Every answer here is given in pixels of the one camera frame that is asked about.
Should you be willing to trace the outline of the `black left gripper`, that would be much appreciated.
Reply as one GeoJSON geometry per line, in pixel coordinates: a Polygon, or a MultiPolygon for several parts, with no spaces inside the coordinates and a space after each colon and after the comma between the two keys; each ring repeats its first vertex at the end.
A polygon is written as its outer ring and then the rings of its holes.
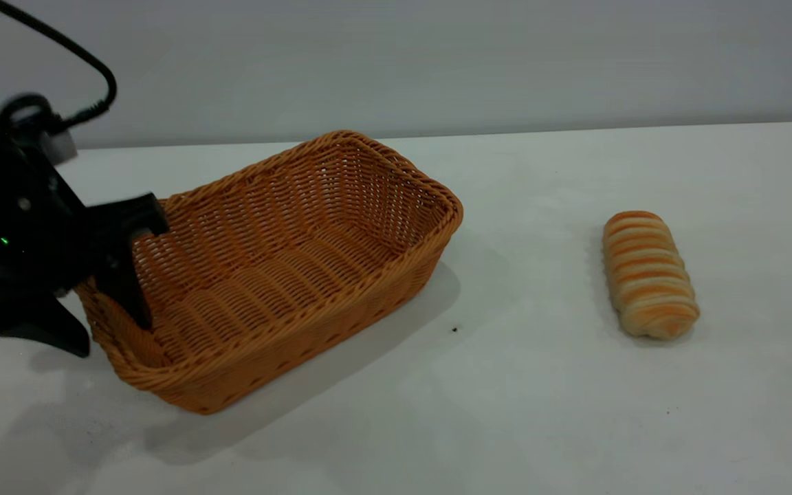
{"type": "MultiPolygon", "coordinates": [[[[0,338],[40,342],[80,358],[90,336],[49,291],[78,269],[85,206],[56,167],[75,157],[70,122],[47,98],[25,93],[0,109],[0,338]]],[[[134,240],[169,232],[156,195],[147,193],[86,210],[98,267],[97,290],[142,329],[150,307],[136,274],[134,240]]]]}

